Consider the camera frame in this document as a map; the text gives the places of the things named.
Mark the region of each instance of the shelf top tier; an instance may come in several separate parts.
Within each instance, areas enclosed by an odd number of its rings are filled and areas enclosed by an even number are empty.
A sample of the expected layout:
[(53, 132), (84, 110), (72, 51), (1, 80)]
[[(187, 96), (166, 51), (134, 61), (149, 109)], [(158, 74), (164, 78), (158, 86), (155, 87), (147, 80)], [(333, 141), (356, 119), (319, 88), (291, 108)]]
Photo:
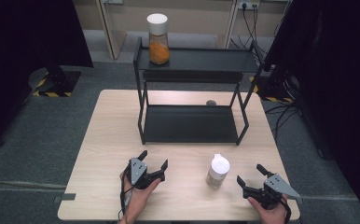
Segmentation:
[(145, 71), (193, 71), (256, 73), (258, 67), (251, 50), (245, 49), (171, 49), (167, 63), (150, 62), (148, 48), (138, 43), (133, 62)]

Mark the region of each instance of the wooden table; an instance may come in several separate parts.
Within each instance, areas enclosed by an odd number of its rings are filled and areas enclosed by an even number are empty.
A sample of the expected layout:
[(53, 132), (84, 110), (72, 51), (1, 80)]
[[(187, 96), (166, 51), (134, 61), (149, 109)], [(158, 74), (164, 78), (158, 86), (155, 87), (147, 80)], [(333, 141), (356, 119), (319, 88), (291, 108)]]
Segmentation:
[[(215, 100), (227, 104), (232, 92), (150, 91), (154, 104), (205, 105)], [(236, 182), (240, 175), (253, 188), (266, 179), (258, 163), (279, 173), (288, 181), (282, 160), (257, 95), (246, 108), (250, 127), (239, 146), (235, 144), (146, 144), (142, 145), (137, 128), (140, 105), (137, 91), (102, 91), (76, 159), (66, 194), (74, 200), (62, 201), (58, 217), (62, 220), (117, 220), (120, 211), (119, 174), (131, 157), (144, 150), (148, 172), (169, 167), (166, 180), (149, 198), (138, 220), (258, 220), (252, 205), (242, 197)], [(236, 124), (242, 127), (240, 108), (234, 106)], [(219, 189), (205, 182), (210, 161), (220, 153), (230, 162), (229, 173)], [(297, 203), (289, 200), (291, 219), (299, 218)]]

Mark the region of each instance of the black metal shelf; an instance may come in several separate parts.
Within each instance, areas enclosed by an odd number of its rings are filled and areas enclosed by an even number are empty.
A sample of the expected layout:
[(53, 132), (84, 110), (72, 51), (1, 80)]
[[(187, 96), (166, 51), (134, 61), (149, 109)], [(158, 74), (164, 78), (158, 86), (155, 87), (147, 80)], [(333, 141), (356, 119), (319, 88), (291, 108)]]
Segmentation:
[(228, 106), (151, 105), (145, 113), (145, 140), (235, 143), (238, 135)]
[[(170, 49), (170, 60), (154, 64), (149, 60), (149, 49), (139, 38), (133, 57), (133, 67), (139, 95), (138, 127), (145, 142), (167, 143), (235, 143), (239, 145), (249, 127), (245, 108), (255, 84), (245, 100), (239, 86), (243, 73), (261, 74), (264, 61), (256, 43), (246, 49)], [(140, 72), (143, 71), (142, 92)], [(148, 102), (147, 82), (228, 83), (236, 88), (229, 105), (151, 105)], [(244, 127), (237, 133), (232, 113), (235, 99), (239, 99)], [(145, 109), (145, 125), (142, 119)]]

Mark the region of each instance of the power outlet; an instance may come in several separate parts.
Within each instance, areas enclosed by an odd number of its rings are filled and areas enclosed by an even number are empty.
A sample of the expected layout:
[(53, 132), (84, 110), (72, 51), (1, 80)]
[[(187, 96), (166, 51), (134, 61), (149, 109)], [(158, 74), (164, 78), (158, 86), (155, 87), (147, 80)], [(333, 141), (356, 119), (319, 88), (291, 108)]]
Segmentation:
[(246, 4), (246, 10), (255, 10), (259, 8), (260, 0), (241, 0), (239, 2), (239, 9), (243, 10), (243, 3)]

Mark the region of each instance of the black curtain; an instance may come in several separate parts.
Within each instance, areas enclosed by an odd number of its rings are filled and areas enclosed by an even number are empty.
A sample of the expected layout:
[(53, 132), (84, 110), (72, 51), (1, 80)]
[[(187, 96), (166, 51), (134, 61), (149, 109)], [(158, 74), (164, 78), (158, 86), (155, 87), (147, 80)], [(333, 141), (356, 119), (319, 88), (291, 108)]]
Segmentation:
[(0, 1), (0, 134), (30, 93), (29, 76), (53, 64), (93, 67), (73, 1)]

